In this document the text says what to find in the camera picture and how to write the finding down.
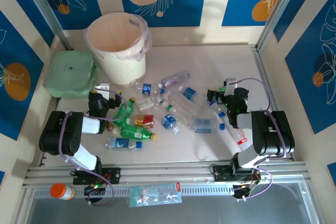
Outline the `long clear unlabelled bottle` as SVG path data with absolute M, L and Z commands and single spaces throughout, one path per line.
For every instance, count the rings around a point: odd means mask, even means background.
M 202 110 L 203 107 L 201 105 L 198 105 L 184 96 L 182 96 L 177 90 L 170 90 L 167 92 L 167 96 L 172 100 L 173 104 L 176 104 L 183 108 L 188 113 L 198 116 Z

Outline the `red and yellow bottle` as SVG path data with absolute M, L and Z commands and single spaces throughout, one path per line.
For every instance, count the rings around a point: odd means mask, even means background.
M 134 117 L 134 125 L 152 129 L 154 128 L 154 115 L 137 115 Z

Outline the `green bottle yellow cap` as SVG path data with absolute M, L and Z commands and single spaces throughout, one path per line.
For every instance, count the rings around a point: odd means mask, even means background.
M 156 139 L 156 134 L 150 132 L 148 129 L 139 127 L 139 126 L 128 125 L 128 124 L 126 124 L 121 129 L 120 135 L 126 138 L 138 140 L 138 141 Z
M 126 124 L 126 120 L 130 117 L 134 110 L 136 98 L 131 97 L 125 104 L 123 104 L 116 115 L 113 117 L 113 124 L 118 127 L 123 127 Z

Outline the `blue-label bottle blue cap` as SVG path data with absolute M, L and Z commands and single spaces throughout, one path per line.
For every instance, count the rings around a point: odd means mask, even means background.
M 106 143 L 107 148 L 142 148 L 142 142 L 134 141 L 129 138 L 111 137 Z

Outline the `short clear bottle green label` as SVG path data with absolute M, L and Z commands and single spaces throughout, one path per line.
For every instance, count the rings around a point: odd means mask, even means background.
M 154 108 L 157 105 L 162 104 L 167 99 L 168 99 L 168 95 L 164 93 L 164 94 L 160 94 L 157 96 L 146 97 L 140 101 L 137 101 L 136 105 L 140 111 L 145 111 L 145 110 Z

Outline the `long clear bottle red label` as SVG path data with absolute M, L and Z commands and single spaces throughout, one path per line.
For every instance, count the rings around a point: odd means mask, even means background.
M 227 117 L 224 117 L 225 124 L 224 142 L 232 155 L 242 152 L 246 149 L 247 137 L 242 129 L 233 128 Z

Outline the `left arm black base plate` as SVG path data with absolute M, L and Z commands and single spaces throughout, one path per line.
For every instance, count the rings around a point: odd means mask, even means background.
M 118 184 L 120 180 L 120 168 L 106 167 L 102 169 L 102 176 L 106 178 L 111 184 Z M 95 175 L 89 174 L 81 170 L 73 170 L 70 172 L 73 177 L 74 185 L 89 185 L 96 182 L 103 183 L 103 181 Z

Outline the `blue-label clear bottle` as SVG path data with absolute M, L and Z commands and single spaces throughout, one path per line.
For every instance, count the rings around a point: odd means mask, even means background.
M 178 134 L 180 132 L 180 128 L 177 125 L 176 118 L 171 115 L 167 114 L 161 119 L 161 125 L 166 129 L 172 131 L 174 134 Z

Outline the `aluminium frame post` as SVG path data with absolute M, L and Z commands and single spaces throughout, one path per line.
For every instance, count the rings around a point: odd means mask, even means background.
M 273 29 L 278 23 L 289 1 L 290 0 L 277 0 L 274 10 L 271 12 L 269 19 L 267 20 L 261 35 L 255 44 L 255 48 L 258 53 L 263 50 L 269 36 L 272 34 Z
M 67 40 L 65 33 L 60 25 L 57 17 L 55 16 L 52 8 L 48 4 L 47 0 L 33 0 L 40 13 L 42 14 L 44 20 L 54 33 L 54 35 L 58 38 L 59 42 L 63 46 L 65 50 L 73 50 L 69 41 Z

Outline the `clear bottle purple label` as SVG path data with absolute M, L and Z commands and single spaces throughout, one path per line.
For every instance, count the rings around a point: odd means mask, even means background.
M 159 88 L 165 89 L 172 87 L 176 84 L 183 83 L 189 79 L 190 79 L 190 73 L 188 71 L 183 71 L 162 79 L 157 86 Z

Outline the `small clear bottle white cap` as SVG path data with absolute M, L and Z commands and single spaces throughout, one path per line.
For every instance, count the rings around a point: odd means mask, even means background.
M 111 132 L 112 134 L 119 135 L 120 134 L 120 129 L 113 124 L 108 124 L 106 126 L 107 131 Z

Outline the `clear bottle blue cap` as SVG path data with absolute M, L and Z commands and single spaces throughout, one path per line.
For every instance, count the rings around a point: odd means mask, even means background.
M 211 102 L 210 109 L 218 115 L 219 118 L 223 118 L 227 114 L 227 108 L 218 102 Z

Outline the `clear bottle Pepsi blue label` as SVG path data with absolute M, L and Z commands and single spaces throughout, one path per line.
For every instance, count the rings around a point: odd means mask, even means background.
M 160 88 L 156 84 L 148 84 L 142 82 L 137 82 L 134 88 L 136 92 L 143 95 L 160 95 L 165 92 L 165 89 Z

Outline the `blue-label bottle white cap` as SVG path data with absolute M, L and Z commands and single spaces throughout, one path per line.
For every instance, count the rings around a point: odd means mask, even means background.
M 179 86 L 178 91 L 184 98 L 188 99 L 189 101 L 195 104 L 200 102 L 200 95 L 197 93 L 196 90 L 190 87 Z

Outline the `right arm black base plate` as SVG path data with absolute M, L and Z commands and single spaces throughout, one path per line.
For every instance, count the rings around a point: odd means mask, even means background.
M 235 168 L 234 165 L 209 166 L 210 173 L 216 182 L 254 182 L 260 181 L 260 172 L 254 168 Z

